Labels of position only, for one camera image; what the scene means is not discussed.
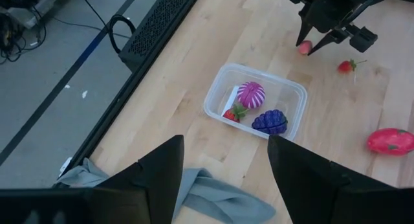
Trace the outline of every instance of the red toy fruit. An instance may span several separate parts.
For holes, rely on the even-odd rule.
[[[312,42],[309,40],[304,40],[298,47],[298,51],[302,55],[308,55],[312,49]]]
[[[240,119],[245,117],[247,111],[248,109],[244,108],[243,106],[233,105],[232,108],[224,113],[223,117],[240,123]]]
[[[368,137],[367,145],[378,153],[401,156],[414,150],[414,135],[402,129],[380,129]]]
[[[345,73],[345,74],[353,72],[356,69],[356,65],[358,65],[359,63],[363,63],[363,62],[366,62],[366,60],[362,62],[357,62],[357,63],[355,63],[355,61],[352,59],[350,59],[349,61],[344,61],[341,64],[339,64],[338,72]]]

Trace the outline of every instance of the black vent panel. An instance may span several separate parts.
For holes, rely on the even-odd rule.
[[[134,36],[128,53],[144,57],[169,27],[187,0],[160,0],[144,26]]]

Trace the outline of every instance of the small pink toy fruit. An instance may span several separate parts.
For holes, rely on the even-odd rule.
[[[308,55],[311,49],[312,49],[312,42],[309,40],[303,41],[298,47],[298,51],[302,55]]]
[[[265,98],[265,90],[257,82],[243,83],[237,91],[237,101],[248,109],[260,107]]]

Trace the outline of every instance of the clear plastic container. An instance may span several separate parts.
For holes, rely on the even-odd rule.
[[[237,90],[239,85],[245,82],[257,82],[262,85],[265,89],[266,100],[261,107],[251,109],[246,117],[237,123],[224,118],[223,114],[237,102]],[[285,114],[288,120],[288,128],[281,136],[293,140],[299,128],[306,99],[305,88],[296,82],[231,63],[223,65],[215,77],[204,100],[204,111],[210,117],[221,122],[268,139],[269,134],[253,129],[252,123],[265,111],[278,109]]]

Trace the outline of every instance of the gray floor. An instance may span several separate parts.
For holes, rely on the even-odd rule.
[[[108,21],[125,0],[89,0]],[[137,26],[154,0],[136,0],[125,17]],[[53,16],[72,23],[102,27],[84,0],[63,0]],[[122,24],[117,33],[130,35]],[[51,92],[98,31],[50,19],[47,39],[15,63],[0,65],[0,150]],[[122,46],[126,39],[117,37]],[[46,110],[19,146],[0,166],[0,188],[50,187],[59,168],[94,127],[131,73],[106,37]]]

